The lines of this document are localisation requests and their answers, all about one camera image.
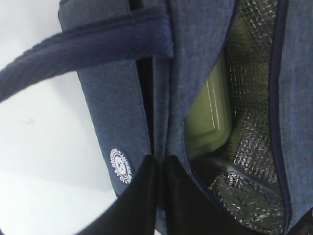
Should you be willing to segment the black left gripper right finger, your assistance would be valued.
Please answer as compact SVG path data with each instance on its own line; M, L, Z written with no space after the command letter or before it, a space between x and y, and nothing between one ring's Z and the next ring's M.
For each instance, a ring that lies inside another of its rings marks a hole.
M213 205L185 172L176 156L165 162L166 217L171 235L220 235Z

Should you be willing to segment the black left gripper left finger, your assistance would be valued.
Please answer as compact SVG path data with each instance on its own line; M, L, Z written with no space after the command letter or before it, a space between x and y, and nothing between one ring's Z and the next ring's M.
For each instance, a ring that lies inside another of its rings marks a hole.
M156 223L157 163L145 156L137 174L124 192L98 218L89 215L89 206L99 203L79 191L75 208L49 204L50 212L39 206L38 197L25 193L10 195L0 190L0 233L2 235L152 235Z

